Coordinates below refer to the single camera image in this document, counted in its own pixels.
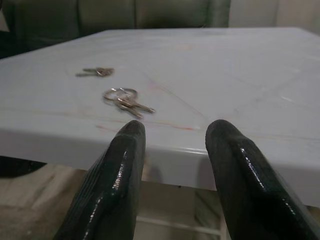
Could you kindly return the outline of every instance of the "wall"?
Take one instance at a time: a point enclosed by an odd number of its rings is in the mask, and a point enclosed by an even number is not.
[[[320,0],[279,0],[276,25],[320,34]]]
[[[273,27],[277,21],[278,5],[279,0],[231,0],[229,26]]]

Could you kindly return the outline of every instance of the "glossy black surface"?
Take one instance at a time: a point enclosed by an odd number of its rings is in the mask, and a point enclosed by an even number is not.
[[[205,145],[233,240],[320,239],[320,229],[305,206],[235,126],[225,120],[213,122]]]
[[[117,133],[87,172],[55,240],[132,240],[145,145],[138,121]]]

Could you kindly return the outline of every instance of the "bunch of keys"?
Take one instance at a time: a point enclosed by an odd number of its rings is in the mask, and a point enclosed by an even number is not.
[[[103,94],[103,98],[108,101],[113,101],[121,110],[128,111],[138,119],[143,119],[144,116],[137,111],[137,109],[154,113],[156,110],[153,108],[141,105],[136,102],[138,92],[131,88],[111,88]]]
[[[104,67],[96,67],[96,68],[83,68],[83,72],[77,73],[76,77],[108,77],[114,73],[114,68],[104,68]]]

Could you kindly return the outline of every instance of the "table top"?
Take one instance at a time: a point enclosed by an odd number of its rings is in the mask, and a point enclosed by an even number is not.
[[[109,77],[76,77],[110,67]],[[251,138],[320,207],[320,38],[297,28],[109,30],[0,61],[0,155],[88,169],[134,119],[105,104],[133,88],[150,181],[213,188],[207,126]]]

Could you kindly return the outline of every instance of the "metal key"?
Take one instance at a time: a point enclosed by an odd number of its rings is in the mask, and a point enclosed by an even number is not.
[[[114,100],[113,100],[114,104],[120,108],[121,110],[125,110],[125,111],[128,111],[129,113],[131,113],[132,115],[134,115],[135,117],[137,117],[138,119],[143,119],[144,116],[142,114],[140,114],[138,111],[136,111],[134,108],[131,108],[131,107],[128,107],[128,106],[125,106],[125,105],[122,105],[122,102],[119,100],[118,97],[116,97]]]
[[[84,72],[77,73],[77,77],[89,77],[89,76],[97,76],[97,77],[107,77],[114,73],[113,68],[103,68],[103,67],[96,67],[96,68],[84,68],[82,69]]]
[[[117,100],[117,102],[121,103],[123,106],[126,106],[131,109],[139,108],[139,109],[144,110],[149,113],[154,113],[156,111],[151,107],[147,107],[147,106],[144,106],[142,104],[137,103],[133,97],[130,97],[127,94],[125,94],[123,96],[118,96],[116,98],[116,100]]]

